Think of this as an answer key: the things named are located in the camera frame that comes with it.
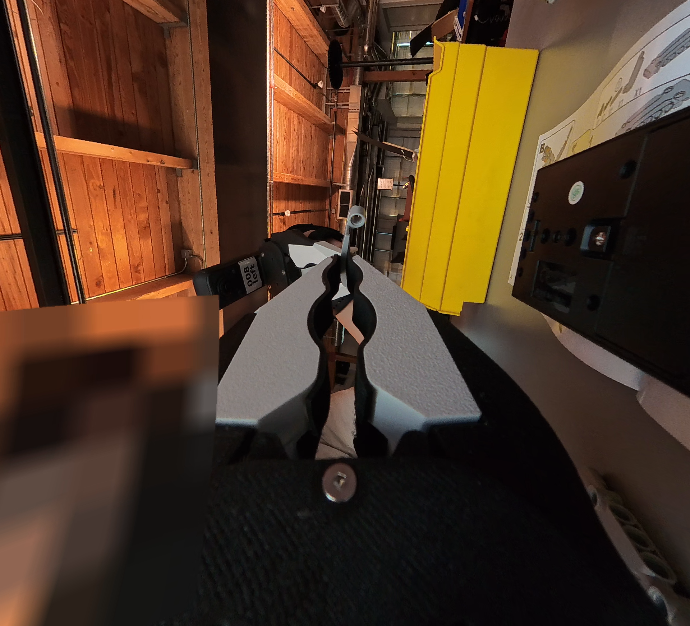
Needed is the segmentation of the yellow plastic bin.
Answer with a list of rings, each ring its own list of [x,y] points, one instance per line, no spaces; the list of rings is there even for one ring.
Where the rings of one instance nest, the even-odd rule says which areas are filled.
[[[434,41],[401,279],[429,309],[486,299],[538,55]]]

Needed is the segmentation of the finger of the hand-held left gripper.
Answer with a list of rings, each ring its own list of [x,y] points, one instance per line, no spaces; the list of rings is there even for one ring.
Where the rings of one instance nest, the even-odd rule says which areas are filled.
[[[302,275],[306,273],[306,269],[319,265],[324,259],[341,254],[340,245],[325,241],[307,242],[312,242],[312,245],[291,244],[291,260]]]

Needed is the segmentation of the black round lamp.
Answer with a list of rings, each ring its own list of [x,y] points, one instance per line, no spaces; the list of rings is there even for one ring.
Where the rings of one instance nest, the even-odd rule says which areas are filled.
[[[332,39],[328,46],[327,53],[327,71],[331,87],[335,90],[341,88],[344,72],[342,68],[343,56],[340,42],[337,39]]]

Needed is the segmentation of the grey desk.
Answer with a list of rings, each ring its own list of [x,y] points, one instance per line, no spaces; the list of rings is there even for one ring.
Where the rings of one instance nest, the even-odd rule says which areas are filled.
[[[686,0],[515,0],[509,47],[539,50],[487,301],[454,324],[530,396],[575,463],[630,505],[689,598],[689,452],[631,388],[565,348],[547,320],[516,301],[509,272],[541,134],[579,108],[634,41]],[[634,35],[639,23],[640,34]]]

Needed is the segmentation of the small grey building pin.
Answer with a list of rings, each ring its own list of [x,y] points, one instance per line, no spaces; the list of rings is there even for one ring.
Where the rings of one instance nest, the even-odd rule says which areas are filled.
[[[346,265],[346,261],[350,255],[350,238],[354,230],[363,227],[366,223],[366,211],[359,205],[353,205],[348,211],[346,219],[346,230],[344,233],[341,246],[341,262]]]

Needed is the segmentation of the grey perforated building beam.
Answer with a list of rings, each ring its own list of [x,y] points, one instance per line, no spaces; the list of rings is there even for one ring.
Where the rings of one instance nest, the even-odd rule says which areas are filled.
[[[629,571],[669,625],[680,625],[683,600],[676,593],[677,576],[627,508],[620,495],[610,490],[599,473],[580,469],[582,482],[611,542]]]

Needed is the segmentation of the white building instruction sheet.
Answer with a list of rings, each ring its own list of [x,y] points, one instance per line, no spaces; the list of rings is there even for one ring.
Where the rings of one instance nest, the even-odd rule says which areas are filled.
[[[652,27],[624,55],[622,61],[618,62],[593,96],[577,112],[540,136],[534,158],[530,197],[525,206],[522,232],[513,256],[510,283],[514,285],[515,282],[520,252],[526,241],[526,225],[536,174],[541,168],[686,108],[689,108],[688,2]]]

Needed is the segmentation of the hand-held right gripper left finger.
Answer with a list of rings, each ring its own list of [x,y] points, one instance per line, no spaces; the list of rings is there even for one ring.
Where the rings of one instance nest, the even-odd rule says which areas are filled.
[[[309,428],[306,395],[317,380],[319,347],[308,312],[326,291],[324,259],[260,308],[218,386],[216,425],[277,435],[290,458]]]

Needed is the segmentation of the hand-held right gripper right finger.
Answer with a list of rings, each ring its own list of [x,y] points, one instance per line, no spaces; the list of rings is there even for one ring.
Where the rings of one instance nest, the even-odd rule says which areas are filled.
[[[355,451],[391,454],[409,431],[473,423],[481,411],[426,307],[359,256],[349,259],[353,321],[364,340],[355,379]]]

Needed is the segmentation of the black battery box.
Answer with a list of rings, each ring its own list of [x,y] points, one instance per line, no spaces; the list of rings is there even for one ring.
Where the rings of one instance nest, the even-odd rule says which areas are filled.
[[[512,294],[689,395],[689,109],[537,172]]]

